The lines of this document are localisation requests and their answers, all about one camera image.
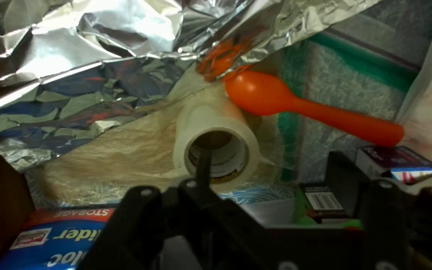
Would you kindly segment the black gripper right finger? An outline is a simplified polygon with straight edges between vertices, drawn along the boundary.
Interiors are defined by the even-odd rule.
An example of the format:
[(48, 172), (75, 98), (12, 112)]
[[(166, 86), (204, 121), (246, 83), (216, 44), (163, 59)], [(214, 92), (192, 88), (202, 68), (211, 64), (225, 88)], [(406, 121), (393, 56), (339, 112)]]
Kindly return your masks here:
[(340, 151), (328, 152), (324, 176), (361, 221), (366, 270), (432, 268), (432, 187), (411, 194), (388, 178), (370, 179)]

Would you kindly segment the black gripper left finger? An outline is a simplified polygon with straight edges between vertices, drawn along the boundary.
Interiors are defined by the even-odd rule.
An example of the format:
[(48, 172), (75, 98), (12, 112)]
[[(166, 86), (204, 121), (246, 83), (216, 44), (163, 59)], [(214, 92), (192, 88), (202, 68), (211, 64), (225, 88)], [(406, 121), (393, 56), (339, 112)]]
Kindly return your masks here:
[(195, 193), (187, 184), (129, 188), (78, 270), (196, 270), (189, 244)]

